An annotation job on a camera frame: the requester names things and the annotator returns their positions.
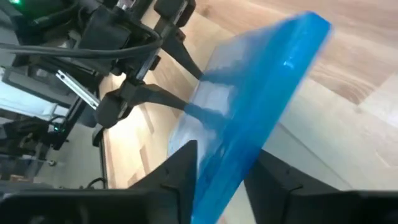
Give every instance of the blurred blue object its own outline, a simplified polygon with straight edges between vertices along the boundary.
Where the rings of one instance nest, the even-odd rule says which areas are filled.
[[[238,35],[213,52],[170,137],[198,141],[192,223],[216,223],[276,125],[330,23],[306,12]]]

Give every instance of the wooden table surface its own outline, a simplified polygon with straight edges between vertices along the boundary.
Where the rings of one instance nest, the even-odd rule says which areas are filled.
[[[197,0],[185,46],[204,70],[221,41],[307,10],[334,31],[264,149],[339,189],[398,189],[396,0]],[[151,9],[143,21],[158,18]],[[188,100],[197,81],[160,56],[145,81]],[[101,94],[123,79],[108,77]],[[146,103],[105,132],[110,187],[128,187],[165,160],[180,114]]]

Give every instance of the wire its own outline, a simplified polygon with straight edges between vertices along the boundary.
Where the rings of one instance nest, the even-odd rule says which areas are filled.
[[[149,53],[162,46],[162,38],[156,31],[150,29],[144,24],[139,24],[149,35],[154,37],[155,41],[149,44],[130,47],[121,50],[89,50],[89,49],[65,49],[61,47],[43,47],[43,46],[19,46],[13,44],[0,43],[0,49],[7,50],[10,54],[18,55],[41,55],[52,57],[70,57],[70,58],[91,58],[91,59],[115,59],[131,58],[145,53]]]
[[[90,183],[88,183],[88,185],[87,185],[87,187],[86,187],[86,189],[89,189],[90,187],[92,187],[95,183],[97,183],[97,182],[103,182],[104,184],[106,184],[106,179],[104,179],[104,178],[102,178],[102,177],[99,177],[99,178],[97,178],[97,179],[94,179],[94,180],[92,180]]]
[[[53,118],[51,118],[51,119],[49,120],[49,123],[53,124],[53,121],[55,121],[56,119],[59,119],[59,118],[66,119],[66,117],[65,117],[65,116],[62,116],[62,115],[56,115],[55,117],[53,117]]]
[[[83,18],[81,17],[81,14],[83,13],[83,11],[85,10],[84,7],[81,7],[79,9],[79,11],[77,12],[77,25],[80,29],[81,32],[84,31],[84,23],[83,23]]]
[[[73,13],[74,10],[78,9],[79,6],[79,1],[74,1],[71,6],[69,6],[66,9],[63,9],[61,11],[55,12],[53,14],[47,15],[40,17],[38,19],[34,20],[34,23],[39,25],[39,27],[47,27],[49,26],[53,21],[59,21],[63,17],[64,18],[69,18],[70,14]]]

